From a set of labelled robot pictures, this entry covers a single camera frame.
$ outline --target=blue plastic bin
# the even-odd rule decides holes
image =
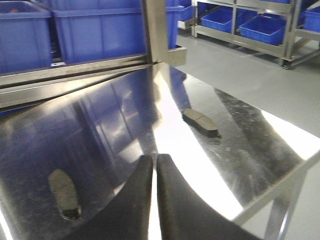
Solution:
[[[203,14],[207,10],[207,4],[198,3],[198,15]],[[184,9],[179,13],[179,21],[188,21],[193,18],[194,6],[184,6]]]
[[[320,6],[305,11],[304,29],[320,33]]]
[[[178,14],[167,7],[168,47],[176,47]],[[146,53],[141,8],[53,11],[62,58],[79,63]]]
[[[285,28],[285,20],[267,16],[257,16],[240,26],[243,37],[272,45],[283,42]]]
[[[239,25],[249,21],[257,15],[256,11],[239,9],[237,11],[236,26],[237,29]],[[205,15],[201,18],[202,25],[211,29],[220,30],[223,32],[231,33],[232,30],[232,7],[219,7],[211,13]]]
[[[192,5],[192,0],[178,0],[180,6],[189,7]]]
[[[141,8],[141,0],[38,0],[47,4],[52,10],[93,10]],[[179,0],[166,0],[167,7],[176,7]]]
[[[49,11],[26,1],[0,1],[0,74],[50,67]]]

